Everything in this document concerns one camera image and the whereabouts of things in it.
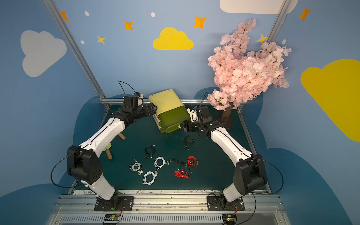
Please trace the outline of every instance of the pink cherry blossom tree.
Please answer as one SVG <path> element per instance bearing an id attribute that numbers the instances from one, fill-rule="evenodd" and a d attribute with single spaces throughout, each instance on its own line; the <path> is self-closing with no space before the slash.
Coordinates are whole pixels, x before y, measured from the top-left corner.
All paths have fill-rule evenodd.
<path id="1" fill-rule="evenodd" d="M 265 92 L 270 84 L 288 88 L 281 62 L 291 49 L 280 47 L 275 42 L 263 43 L 258 52 L 250 51 L 245 55 L 249 43 L 248 33 L 256 26 L 256 20 L 242 21 L 232 35 L 221 38 L 222 47 L 214 49 L 215 55 L 209 57 L 209 66 L 215 71 L 215 84 L 220 91 L 214 90 L 207 99 L 217 110 L 225 110 L 221 121 L 225 123 L 231 109 L 240 103 L 256 98 Z"/>

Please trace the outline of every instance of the yellow-green plastic container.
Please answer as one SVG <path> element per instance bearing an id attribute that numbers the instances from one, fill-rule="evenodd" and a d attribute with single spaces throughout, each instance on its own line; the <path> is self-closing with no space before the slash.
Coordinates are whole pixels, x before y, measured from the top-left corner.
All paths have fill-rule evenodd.
<path id="1" fill-rule="evenodd" d="M 161 133 L 173 132 L 190 119 L 184 104 L 172 89 L 150 95 L 149 101 L 158 107 L 153 117 Z"/>

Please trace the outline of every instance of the wooden handle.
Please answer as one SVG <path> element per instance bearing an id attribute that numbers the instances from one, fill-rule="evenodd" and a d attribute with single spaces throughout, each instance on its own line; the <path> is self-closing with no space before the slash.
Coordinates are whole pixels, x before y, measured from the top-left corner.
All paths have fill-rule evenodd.
<path id="1" fill-rule="evenodd" d="M 106 155 L 108 155 L 108 159 L 112 159 L 112 155 L 109 149 L 106 149 Z"/>
<path id="2" fill-rule="evenodd" d="M 125 138 L 126 138 L 124 135 L 122 135 L 121 132 L 119 133 L 119 136 L 120 136 L 123 140 L 125 140 Z"/>

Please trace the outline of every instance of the yellow star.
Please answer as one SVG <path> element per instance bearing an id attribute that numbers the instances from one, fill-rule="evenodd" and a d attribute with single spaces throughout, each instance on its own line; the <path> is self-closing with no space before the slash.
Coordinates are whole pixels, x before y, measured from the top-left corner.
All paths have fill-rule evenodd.
<path id="1" fill-rule="evenodd" d="M 195 27 L 201 27 L 201 28 L 204 28 L 204 21 L 206 20 L 206 18 L 199 18 L 199 17 L 196 17 L 196 23 L 194 25 L 194 28 Z"/>
<path id="2" fill-rule="evenodd" d="M 133 29 L 132 29 L 132 22 L 126 22 L 125 20 L 124 20 L 124 23 L 125 23 L 125 30 L 132 30 L 133 31 Z"/>
<path id="3" fill-rule="evenodd" d="M 305 6 L 304 11 L 302 11 L 302 14 L 298 18 L 302 19 L 302 21 L 304 22 L 306 16 L 309 14 L 309 12 L 311 12 L 311 10 L 307 10 L 306 6 Z"/>
<path id="4" fill-rule="evenodd" d="M 261 44 L 264 44 L 264 41 L 267 39 L 267 37 L 264 37 L 262 34 L 261 34 L 261 38 L 259 40 L 257 40 L 256 42 L 261 42 Z"/>
<path id="5" fill-rule="evenodd" d="M 68 18 L 66 17 L 66 12 L 62 12 L 62 13 L 61 13 L 61 16 L 64 18 L 64 20 L 69 21 Z"/>
<path id="6" fill-rule="evenodd" d="M 96 35 L 96 37 L 98 37 L 98 42 L 102 42 L 103 44 L 105 44 L 105 43 L 104 43 L 104 39 L 105 39 L 104 37 L 103 37 L 103 38 L 99 38 L 98 35 Z"/>

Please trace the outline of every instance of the dark green table surface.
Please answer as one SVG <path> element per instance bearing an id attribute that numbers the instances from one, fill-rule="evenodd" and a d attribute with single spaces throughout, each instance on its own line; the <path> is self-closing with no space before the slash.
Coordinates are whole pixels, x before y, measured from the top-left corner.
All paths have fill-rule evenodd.
<path id="1" fill-rule="evenodd" d="M 118 108 L 118 105 L 114 105 L 111 110 L 116 111 Z M 208 106 L 208 108 L 213 120 L 219 120 L 222 111 L 217 111 L 212 106 Z M 240 145 L 250 150 L 236 110 L 232 110 L 225 127 Z M 110 151 L 113 158 L 109 160 L 106 152 L 100 156 L 105 178 L 118 190 L 222 190 L 232 183 L 233 163 L 226 153 L 204 134 L 199 136 L 197 132 L 184 133 L 180 129 L 169 134 L 160 133 L 152 116 L 136 121 L 122 134 L 126 137 L 125 140 L 116 136 L 111 141 Z M 189 150 L 183 146 L 183 139 L 186 135 L 191 135 L 195 140 L 195 143 L 189 146 Z M 149 145 L 156 145 L 156 152 L 152 159 L 145 159 L 144 149 Z M 158 170 L 158 176 L 152 185 L 140 184 L 147 171 L 155 171 L 154 160 L 160 156 L 166 161 L 170 158 L 177 158 L 184 162 L 189 156 L 194 156 L 198 160 L 198 167 L 192 169 L 193 173 L 190 179 L 185 179 L 174 175 L 179 165 L 170 163 Z M 129 165 L 135 163 L 134 159 L 141 163 L 143 168 L 144 172 L 140 176 L 137 172 L 129 169 Z M 151 179 L 152 175 L 148 175 L 148 182 Z M 81 185 L 76 189 L 88 188 Z"/>

